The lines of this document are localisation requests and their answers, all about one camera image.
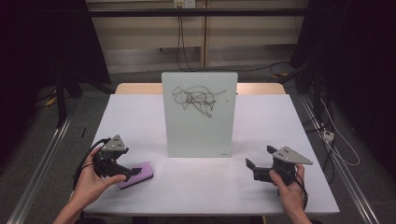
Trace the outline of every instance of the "black scribble drawing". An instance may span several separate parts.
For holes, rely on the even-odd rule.
[[[183,109],[186,109],[189,105],[193,105],[204,116],[212,118],[210,112],[213,111],[216,102],[215,96],[224,92],[226,91],[218,93],[210,92],[204,86],[195,86],[186,90],[176,87],[172,95],[175,96],[175,102],[182,105]]]

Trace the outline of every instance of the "black curtain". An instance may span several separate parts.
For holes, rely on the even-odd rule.
[[[84,0],[0,1],[1,161],[29,123],[37,92],[54,86],[56,74],[71,91],[87,79],[110,83],[91,18],[46,15],[43,8],[87,10]]]

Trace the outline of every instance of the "wire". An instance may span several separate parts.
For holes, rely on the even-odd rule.
[[[280,167],[280,166],[275,166],[275,167],[276,167],[276,171],[278,171],[278,170],[282,171],[282,173],[284,173],[285,175],[288,175],[298,186],[300,186],[300,188],[301,188],[301,190],[303,191],[303,194],[304,194],[303,195],[303,208],[305,210],[306,205],[308,204],[308,193],[306,192],[306,189],[305,189],[304,180],[297,173],[296,173],[296,175],[298,177],[300,177],[301,182],[295,176],[292,176],[291,174],[289,174],[289,172],[286,171],[285,169],[283,169],[282,167]]]
[[[338,129],[335,127],[335,124],[334,124],[334,122],[332,121],[332,116],[331,116],[331,114],[330,114],[330,112],[329,112],[329,109],[327,108],[326,104],[323,102],[322,99],[320,99],[320,101],[323,103],[324,108],[326,109],[326,112],[327,112],[327,114],[328,114],[328,116],[329,116],[329,119],[330,119],[330,122],[332,123],[332,126],[333,126],[334,129],[337,131],[337,133],[340,134],[341,138],[349,145],[349,147],[352,149],[353,153],[355,153],[356,158],[358,159],[358,161],[357,161],[356,163],[351,163],[351,162],[345,161],[345,160],[341,157],[340,154],[338,154],[337,152],[334,151],[334,149],[332,148],[332,146],[330,146],[330,144],[329,144],[329,142],[328,142],[327,140],[323,140],[323,141],[325,141],[325,142],[327,143],[327,145],[329,146],[329,149],[332,151],[332,153],[334,153],[334,155],[335,155],[338,159],[340,159],[343,163],[348,164],[348,165],[351,165],[351,166],[357,166],[357,165],[359,165],[359,164],[361,163],[361,158],[359,157],[358,153],[357,153],[356,150],[353,148],[353,146],[350,145],[350,144],[348,143],[348,141],[347,141],[347,140],[345,139],[345,137],[338,131]]]
[[[183,71],[183,72],[203,72],[203,71],[229,71],[229,72],[254,72],[254,71],[260,71],[263,69],[267,69],[270,68],[271,69],[271,74],[270,74],[270,79],[269,81],[272,79],[271,75],[272,75],[272,67],[274,65],[277,64],[281,64],[281,63],[289,63],[286,61],[282,61],[282,62],[277,62],[277,63],[272,63],[270,65],[266,65],[264,67],[259,67],[259,68],[252,68],[252,69],[227,69],[227,68],[201,68],[201,69],[192,69],[190,67],[189,61],[187,60],[187,54],[186,54],[186,48],[185,48],[185,44],[184,44],[184,33],[183,33],[183,19],[181,17],[178,17],[178,40],[177,40],[177,66],[178,68]],[[184,54],[184,59],[186,60],[186,64],[187,67],[189,68],[188,70],[185,68],[182,68],[180,65],[180,61],[178,60],[178,54],[179,54],[179,49],[180,49],[180,39],[181,39],[181,45],[183,48],[183,54]]]
[[[85,154],[85,156],[83,157],[83,159],[81,160],[81,162],[79,163],[79,166],[76,170],[74,179],[73,179],[73,190],[76,188],[79,176],[81,175],[82,169],[85,168],[84,167],[84,162],[85,160],[87,160],[88,156],[91,154],[91,152],[93,151],[94,148],[96,148],[99,144],[103,143],[107,143],[111,138],[104,138],[99,140],[98,142],[96,142],[95,144],[93,144],[93,146],[91,146],[91,148],[87,151],[87,153]]]
[[[180,49],[180,38],[181,38],[181,42],[182,42],[182,46],[183,46],[183,53],[184,53],[184,59],[186,60],[186,64],[189,67],[190,71],[186,71],[183,68],[181,68],[180,63],[178,61],[178,50]],[[183,34],[183,20],[181,19],[181,17],[178,17],[178,41],[177,41],[177,65],[178,68],[180,70],[182,70],[183,72],[192,72],[192,69],[190,68],[189,65],[189,61],[187,60],[187,55],[186,55],[186,48],[184,46],[184,34]]]

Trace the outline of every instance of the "wrist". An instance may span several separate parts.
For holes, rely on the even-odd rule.
[[[303,209],[294,210],[287,213],[293,224],[307,224],[311,223],[308,216]]]

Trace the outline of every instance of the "white tabletop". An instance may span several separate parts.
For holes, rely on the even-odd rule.
[[[256,181],[245,158],[270,167],[266,146],[291,147],[305,166],[308,214],[339,212],[288,95],[238,95],[231,158],[169,158],[161,95],[111,95],[94,142],[119,134],[125,167],[149,161],[154,177],[128,189],[111,186],[84,211],[118,216],[221,216],[283,213],[276,188]]]

